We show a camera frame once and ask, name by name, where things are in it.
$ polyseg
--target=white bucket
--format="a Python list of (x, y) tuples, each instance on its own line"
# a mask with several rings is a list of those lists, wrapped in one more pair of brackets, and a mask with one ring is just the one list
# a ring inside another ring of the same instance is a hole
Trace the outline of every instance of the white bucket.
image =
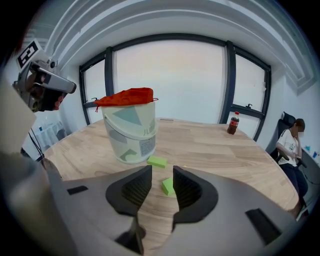
[(115, 157), (125, 164), (143, 162), (156, 149), (155, 103), (101, 107)]

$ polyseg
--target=green sponge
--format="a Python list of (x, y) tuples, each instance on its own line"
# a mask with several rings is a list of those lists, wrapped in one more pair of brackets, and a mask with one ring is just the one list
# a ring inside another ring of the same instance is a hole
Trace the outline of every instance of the green sponge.
[(161, 186), (163, 192), (169, 196), (175, 192), (174, 190), (174, 180), (172, 178), (167, 178), (164, 181), (162, 181)]
[(146, 162), (152, 166), (166, 168), (167, 159), (152, 155), (149, 157), (149, 159)]

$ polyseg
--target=red bag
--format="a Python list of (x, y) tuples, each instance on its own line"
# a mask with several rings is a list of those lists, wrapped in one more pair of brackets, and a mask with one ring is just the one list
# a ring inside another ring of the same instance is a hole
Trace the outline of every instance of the red bag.
[(129, 90), (120, 91), (111, 96), (105, 96), (94, 102), (98, 107), (112, 107), (112, 106), (129, 106), (129, 105), (139, 105), (147, 104), (153, 102), (154, 100), (154, 90), (151, 88), (131, 88)]

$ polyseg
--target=bottle label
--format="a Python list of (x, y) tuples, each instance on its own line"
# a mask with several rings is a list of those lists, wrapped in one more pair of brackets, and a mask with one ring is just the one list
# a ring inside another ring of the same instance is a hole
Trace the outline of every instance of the bottle label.
[(230, 121), (230, 125), (237, 127), (237, 126), (238, 126), (238, 122), (231, 120), (231, 121)]

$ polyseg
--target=table surface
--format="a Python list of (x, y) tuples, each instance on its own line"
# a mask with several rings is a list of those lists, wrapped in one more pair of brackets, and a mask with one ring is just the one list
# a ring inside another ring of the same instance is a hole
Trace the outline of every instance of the table surface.
[[(167, 159), (166, 168), (152, 167), (152, 188), (138, 212), (146, 229), (144, 255), (151, 255), (170, 235), (175, 195), (166, 196), (161, 182), (173, 176), (173, 165), (187, 166), (249, 184), (291, 211), (298, 203), (293, 185), (276, 162), (239, 129), (228, 134), (226, 124), (158, 120), (154, 155)], [(74, 132), (45, 152), (62, 179), (75, 180), (120, 172), (146, 165), (119, 162), (113, 154), (104, 121)]]

